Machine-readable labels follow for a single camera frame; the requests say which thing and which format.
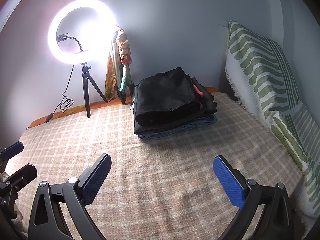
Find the clamp jaw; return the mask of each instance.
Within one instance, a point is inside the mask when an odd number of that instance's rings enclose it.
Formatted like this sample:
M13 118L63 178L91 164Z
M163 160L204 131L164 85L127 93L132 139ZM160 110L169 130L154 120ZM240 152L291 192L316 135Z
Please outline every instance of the clamp jaw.
M247 231L258 205L264 204L260 220L250 240L293 240L292 210L284 184L261 186L254 179L245 179L219 155L213 161L213 171L231 203L239 208L235 217L218 240L240 240Z
M22 142L16 142L8 148L0 151L0 173L15 155L23 151ZM8 219L16 219L14 202L19 197L18 192L37 177L37 170L34 165L28 163L4 181L0 181L0 209Z
M105 240L85 206L93 202L110 169L111 157L103 154L79 178L71 177L65 183L55 185L42 181L31 210L29 239L73 239L59 204L66 203L83 240Z

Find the plaid blanket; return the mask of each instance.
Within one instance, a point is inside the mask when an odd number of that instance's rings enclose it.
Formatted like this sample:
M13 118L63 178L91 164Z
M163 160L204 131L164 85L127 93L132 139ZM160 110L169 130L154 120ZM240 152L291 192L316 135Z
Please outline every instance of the plaid blanket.
M140 140L133 134L129 106L110 106L73 114L27 129L25 149L6 172L32 163L35 181L19 193L17 204L28 223L40 181L63 183L79 176L101 153L112 168L94 202L87 206L107 239L217 239L237 212L212 171L216 155L261 185L283 182L289 195L301 172L282 144L251 114L215 93L217 122L167 137ZM62 204L67 224L80 239ZM247 231L254 230L262 207Z

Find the stack of clothes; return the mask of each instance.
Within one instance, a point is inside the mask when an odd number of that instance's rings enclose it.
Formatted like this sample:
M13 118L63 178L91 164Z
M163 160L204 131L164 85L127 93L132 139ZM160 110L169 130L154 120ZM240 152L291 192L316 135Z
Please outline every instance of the stack of clothes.
M180 67L143 79L135 87L133 103L133 132L140 139L216 122L214 96Z

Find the blue rubber pad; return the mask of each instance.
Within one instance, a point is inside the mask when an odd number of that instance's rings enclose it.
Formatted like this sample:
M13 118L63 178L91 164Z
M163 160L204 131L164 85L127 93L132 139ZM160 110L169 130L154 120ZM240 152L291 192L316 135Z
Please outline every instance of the blue rubber pad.
M232 205L242 208L245 201L244 189L240 183L219 156L214 158L212 166Z
M81 188L81 203L83 206L92 204L110 169L111 157L106 155L106 157L101 160L94 171L91 169L88 171L86 170L87 172L91 172L91 176Z
M16 142L15 144L12 144L8 148L4 149L1 154L1 158L4 161L10 160L15 155L19 154L23 151L23 144L22 142Z

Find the tripod leg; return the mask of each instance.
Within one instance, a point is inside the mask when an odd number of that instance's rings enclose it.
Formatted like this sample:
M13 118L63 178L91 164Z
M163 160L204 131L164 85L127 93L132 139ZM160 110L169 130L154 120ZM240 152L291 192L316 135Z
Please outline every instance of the tripod leg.
M133 99L132 97L134 94L134 83L129 84L128 87L129 87L131 99Z
M90 103L89 103L88 79L82 78L82 83L83 83L84 104L85 104L85 109L87 110L87 117L89 118L91 116L91 113L90 113Z
M106 97L104 96L104 94L101 92L100 88L98 87L98 85L95 83L95 81L93 80L93 78L88 75L88 79L90 80L91 84L94 86L94 88L96 89L96 91L99 93L99 95L102 97L102 99L105 102L108 102L108 100L106 99Z

